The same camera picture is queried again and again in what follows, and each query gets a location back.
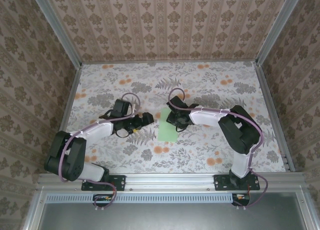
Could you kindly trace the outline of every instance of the pink cable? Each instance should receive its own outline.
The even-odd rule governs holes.
[[[252,149],[251,153],[250,153],[250,157],[249,157],[249,162],[248,162],[248,168],[249,168],[249,171],[252,172],[252,174],[256,175],[257,177],[259,178],[262,178],[264,181],[265,181],[265,188],[261,194],[261,196],[258,198],[257,201],[255,201],[254,203],[251,203],[247,206],[243,206],[241,203],[237,202],[237,201],[234,201],[235,203],[237,203],[238,205],[242,206],[242,207],[246,207],[246,208],[249,208],[253,205],[255,205],[256,203],[258,203],[258,201],[260,201],[260,199],[265,195],[267,189],[268,189],[268,181],[266,178],[264,178],[263,176],[255,173],[253,170],[252,170],[252,167],[251,167],[251,164],[252,164],[252,159],[253,159],[253,156],[254,156],[254,152],[263,144],[264,142],[264,134],[263,132],[261,131],[261,129],[258,127],[258,125],[256,123],[254,123],[253,121],[251,121],[249,118],[245,117],[245,116],[242,116],[240,114],[237,114],[235,112],[231,112],[229,110],[222,110],[222,109],[213,109],[213,108],[207,108],[207,107],[196,107],[196,108],[181,108],[181,107],[177,107],[175,106],[172,102],[171,102],[171,95],[172,93],[175,91],[175,90],[180,90],[182,93],[183,93],[183,99],[182,100],[185,100],[185,97],[186,97],[186,94],[185,94],[185,91],[180,88],[180,87],[176,87],[176,88],[173,88],[170,93],[169,93],[169,96],[168,96],[168,102],[169,104],[174,107],[175,109],[178,109],[178,110],[182,110],[182,111],[209,111],[209,112],[214,112],[214,113],[223,113],[223,114],[230,114],[230,115],[233,115],[237,118],[240,118],[240,119],[243,119],[245,121],[247,121],[248,123],[250,123],[257,131],[258,133],[260,134],[260,141],[259,143]]]

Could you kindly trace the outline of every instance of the gray leaf pattern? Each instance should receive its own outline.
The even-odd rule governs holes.
[[[239,73],[250,77],[238,78]],[[284,171],[282,158],[258,86],[252,62],[83,65],[67,131],[96,121],[112,108],[116,99],[133,92],[141,100],[139,113],[150,112],[155,122],[127,138],[111,135],[88,146],[87,162],[119,174],[227,172],[233,161],[233,150],[218,127],[192,125],[178,134],[176,142],[158,141],[161,109],[168,107],[169,91],[179,87],[185,91],[184,102],[188,105],[197,103],[216,109],[243,106],[265,137],[264,145],[254,153],[253,169],[281,172]],[[178,90],[174,95],[183,97]],[[128,95],[125,99],[137,104],[135,97]],[[6,131],[16,128],[9,120],[5,126]]]

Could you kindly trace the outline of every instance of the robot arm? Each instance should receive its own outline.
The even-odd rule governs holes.
[[[260,140],[260,134],[257,129],[244,119],[225,113],[226,111],[212,112],[202,110],[198,104],[188,106],[177,96],[173,97],[170,101],[179,108],[190,109],[190,111],[179,110],[174,108],[169,102],[167,103],[171,109],[167,122],[175,125],[177,128],[184,130],[187,126],[194,124],[221,128],[227,142],[234,150],[233,164],[229,173],[231,182],[233,181],[233,184],[237,185],[240,179],[245,178],[250,171],[251,151]],[[229,111],[242,115],[255,123],[242,106],[236,105]]]
[[[109,170],[93,163],[85,162],[86,148],[95,144],[98,140],[117,134],[119,130],[126,130],[127,135],[135,133],[139,129],[154,122],[149,112],[144,112],[142,117],[134,117],[116,120],[127,115],[130,102],[117,99],[113,109],[99,117],[96,123],[86,131],[81,131],[69,144],[69,154],[64,155],[62,162],[62,177],[69,181],[76,179],[91,180],[94,182],[108,182]],[[74,135],[74,132],[59,131],[52,142],[48,156],[44,163],[44,169],[59,175],[59,163],[66,142]]]

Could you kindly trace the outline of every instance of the floral wallpaper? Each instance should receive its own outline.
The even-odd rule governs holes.
[[[254,59],[285,0],[49,0],[83,62]]]
[[[284,164],[252,62],[180,62],[90,64],[82,66],[68,131],[93,123],[124,93],[136,93],[140,112],[155,123],[127,138],[115,134],[86,149],[86,162],[111,173],[214,173],[229,171],[234,151],[219,127],[192,125],[177,142],[158,141],[161,109],[167,108],[172,88],[183,88],[185,102],[210,108],[243,106],[263,130],[265,141],[254,154],[258,172],[284,172]],[[135,98],[127,100],[135,103]]]
[[[23,225],[75,69],[35,0],[0,0],[0,229]]]
[[[320,0],[299,0],[263,63],[298,171],[320,213]]]

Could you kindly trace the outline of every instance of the purple cable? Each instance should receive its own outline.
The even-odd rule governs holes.
[[[175,109],[178,109],[178,110],[182,110],[182,111],[190,111],[190,108],[181,108],[181,107],[177,107],[175,106],[172,102],[171,102],[171,95],[172,93],[175,91],[175,90],[180,90],[182,93],[183,93],[183,99],[182,100],[185,100],[185,97],[186,97],[186,94],[185,94],[185,91],[180,88],[180,87],[176,87],[176,88],[173,88],[170,93],[169,93],[169,96],[168,96],[168,102],[169,104],[174,107]],[[258,133],[260,134],[260,141],[259,143],[252,149],[251,153],[250,153],[250,157],[249,157],[249,162],[248,162],[248,168],[249,168],[249,171],[252,172],[252,174],[256,175],[257,177],[259,178],[262,178],[264,181],[265,181],[265,188],[261,194],[261,196],[258,198],[257,201],[255,201],[254,203],[251,203],[247,206],[243,206],[241,203],[239,202],[236,202],[234,201],[235,203],[237,203],[238,205],[240,206],[243,206],[243,207],[246,207],[246,208],[249,208],[253,205],[255,205],[258,201],[260,201],[260,199],[265,195],[267,189],[268,189],[268,181],[267,179],[265,179],[263,176],[255,173],[253,170],[252,170],[252,167],[251,167],[251,164],[252,164],[252,159],[254,157],[254,152],[262,145],[262,143],[264,142],[264,134],[263,132],[261,131],[261,129],[258,127],[257,124],[255,124],[253,121],[251,121],[249,118],[245,117],[245,116],[242,116],[240,114],[237,114],[237,113],[234,113],[234,112],[231,112],[231,111],[228,111],[228,110],[222,110],[222,109],[213,109],[213,108],[207,108],[207,107],[196,107],[196,108],[193,108],[192,111],[196,111],[196,110],[199,110],[199,111],[209,111],[209,112],[214,112],[214,113],[223,113],[223,114],[230,114],[230,115],[233,115],[237,118],[240,118],[240,119],[243,119],[245,121],[247,121],[248,123],[250,123],[252,126],[254,126],[254,128],[258,131]]]
[[[64,161],[64,157],[65,157],[65,154],[66,154],[66,151],[70,145],[70,143],[72,142],[72,140],[78,136],[81,132],[85,132],[99,124],[104,124],[104,123],[109,123],[109,122],[113,122],[113,121],[119,121],[119,120],[125,120],[125,119],[129,119],[131,118],[132,116],[136,115],[140,109],[140,106],[141,106],[141,101],[140,101],[140,98],[138,97],[138,95],[136,95],[135,93],[132,93],[132,92],[127,92],[125,93],[124,95],[122,95],[121,99],[123,99],[124,96],[126,95],[133,95],[136,97],[136,99],[138,100],[138,106],[137,106],[137,110],[133,113],[131,113],[130,115],[128,116],[124,116],[124,117],[119,117],[119,118],[114,118],[114,119],[108,119],[108,120],[101,120],[99,123],[97,122],[94,122],[93,124],[89,125],[89,126],[86,126],[84,127],[83,129],[77,131],[75,134],[73,134],[69,139],[68,141],[65,143],[64,145],[64,148],[62,149],[62,153],[61,153],[61,157],[60,157],[60,161],[59,161],[59,167],[58,167],[58,176],[59,176],[59,179],[61,180],[61,182],[63,183],[66,183],[68,182],[68,180],[64,180],[64,178],[62,177],[62,164],[63,164],[63,161]]]
[[[109,183],[109,182],[101,182],[101,181],[92,181],[92,180],[86,180],[87,182],[89,182],[89,183],[92,183],[92,184],[98,184],[98,185],[108,185],[108,186],[110,186],[110,187],[112,187],[112,189],[113,189],[113,192],[114,192],[114,194],[113,194],[113,196],[112,196],[112,199],[110,200],[110,202],[106,205],[106,206],[104,206],[103,208],[108,208],[108,207],[110,207],[110,205],[116,200],[116,197],[117,197],[117,188],[113,185],[113,184],[111,184],[111,183]],[[96,208],[99,208],[99,206],[97,206],[97,200],[98,199],[101,199],[101,198],[104,198],[104,197],[106,197],[106,196],[97,196],[95,199],[94,199],[94,202],[93,202],[93,205],[96,207]]]

